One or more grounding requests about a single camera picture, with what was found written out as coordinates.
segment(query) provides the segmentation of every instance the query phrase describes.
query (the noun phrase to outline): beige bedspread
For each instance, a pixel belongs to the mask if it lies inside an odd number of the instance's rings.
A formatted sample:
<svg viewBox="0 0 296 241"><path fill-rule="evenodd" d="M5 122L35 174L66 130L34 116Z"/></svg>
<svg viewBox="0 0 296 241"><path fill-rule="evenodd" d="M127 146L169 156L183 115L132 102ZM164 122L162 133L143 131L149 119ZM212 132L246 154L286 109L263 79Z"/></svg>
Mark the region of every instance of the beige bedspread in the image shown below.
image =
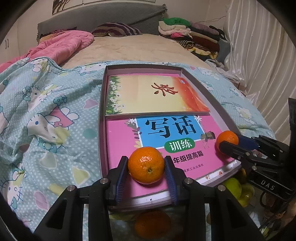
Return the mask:
<svg viewBox="0 0 296 241"><path fill-rule="evenodd" d="M177 42L151 34L121 38L95 37L90 46L74 54L61 67L71 69L78 65L109 60L176 62L211 69Z"/></svg>

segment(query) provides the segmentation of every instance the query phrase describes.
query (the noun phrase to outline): bed sheet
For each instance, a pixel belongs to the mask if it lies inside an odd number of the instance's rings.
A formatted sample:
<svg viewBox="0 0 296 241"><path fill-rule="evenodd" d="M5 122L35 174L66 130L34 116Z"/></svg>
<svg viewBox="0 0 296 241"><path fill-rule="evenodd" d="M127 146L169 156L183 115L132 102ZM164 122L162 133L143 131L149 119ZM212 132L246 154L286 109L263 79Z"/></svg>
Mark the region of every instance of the bed sheet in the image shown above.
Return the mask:
<svg viewBox="0 0 296 241"><path fill-rule="evenodd" d="M177 42L152 34L121 38L95 37L90 46L74 54L61 67L71 69L78 65L110 60L178 62L211 68Z"/></svg>
<svg viewBox="0 0 296 241"><path fill-rule="evenodd" d="M98 107L104 69L114 64L149 63L104 61L62 69L43 57L19 60L0 74L0 191L32 231L64 188L101 178ZM161 64L195 76L244 135L274 138L259 111L222 75L187 64ZM184 210L164 210L173 228L159 240L171 240L181 229ZM85 208L83 240L88 240L87 220ZM111 227L114 240L141 240L134 236L133 221L112 219Z"/></svg>

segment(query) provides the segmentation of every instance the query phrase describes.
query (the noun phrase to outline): white curtain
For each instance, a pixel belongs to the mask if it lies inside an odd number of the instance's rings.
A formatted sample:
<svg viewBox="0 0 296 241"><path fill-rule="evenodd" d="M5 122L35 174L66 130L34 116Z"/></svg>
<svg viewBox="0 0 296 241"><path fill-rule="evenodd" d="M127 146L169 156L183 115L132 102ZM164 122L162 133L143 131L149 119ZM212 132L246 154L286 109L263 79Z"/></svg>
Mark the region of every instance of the white curtain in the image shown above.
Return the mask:
<svg viewBox="0 0 296 241"><path fill-rule="evenodd" d="M239 89L276 138L288 144L288 97L296 99L296 48L277 19L256 0L232 0L224 31L231 44L225 65L241 79Z"/></svg>

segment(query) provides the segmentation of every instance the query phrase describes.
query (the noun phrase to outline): blue gripper pad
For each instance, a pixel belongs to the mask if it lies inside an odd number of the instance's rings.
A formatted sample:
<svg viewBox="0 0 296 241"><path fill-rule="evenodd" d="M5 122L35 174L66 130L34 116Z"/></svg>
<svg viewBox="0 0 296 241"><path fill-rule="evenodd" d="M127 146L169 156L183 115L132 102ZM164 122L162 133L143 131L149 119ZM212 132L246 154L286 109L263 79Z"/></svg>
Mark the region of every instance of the blue gripper pad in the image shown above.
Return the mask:
<svg viewBox="0 0 296 241"><path fill-rule="evenodd" d="M244 148L246 150L252 151L252 150L257 150L259 147L256 144L255 139L248 138L242 135L237 135L239 138L239 144L238 146L241 148Z"/></svg>
<svg viewBox="0 0 296 241"><path fill-rule="evenodd" d="M164 160L165 160L165 179L168 184L170 197L172 198L173 203L177 205L178 204L177 185L175 183L174 176L170 168L170 164L168 163L167 157L165 157Z"/></svg>
<svg viewBox="0 0 296 241"><path fill-rule="evenodd" d="M121 168L121 172L119 174L119 178L116 183L115 200L117 203L119 203L122 200L124 185L125 185L126 177L128 174L128 158L126 156L122 158L125 158L125 160L124 161L120 160L120 164L118 165L118 168Z"/></svg>

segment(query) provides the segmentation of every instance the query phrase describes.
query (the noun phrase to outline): pink comforter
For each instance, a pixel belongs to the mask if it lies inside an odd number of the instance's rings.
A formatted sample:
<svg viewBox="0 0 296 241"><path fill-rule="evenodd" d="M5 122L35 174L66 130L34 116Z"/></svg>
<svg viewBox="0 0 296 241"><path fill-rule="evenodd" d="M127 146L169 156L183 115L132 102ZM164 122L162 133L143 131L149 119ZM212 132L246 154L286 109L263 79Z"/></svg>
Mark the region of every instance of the pink comforter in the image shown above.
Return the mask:
<svg viewBox="0 0 296 241"><path fill-rule="evenodd" d="M0 73L16 61L29 57L30 60L37 57L49 57L57 64L65 62L75 51L82 50L94 41L94 36L85 31L69 30L61 32L52 39L41 42L38 46L19 57L0 64Z"/></svg>

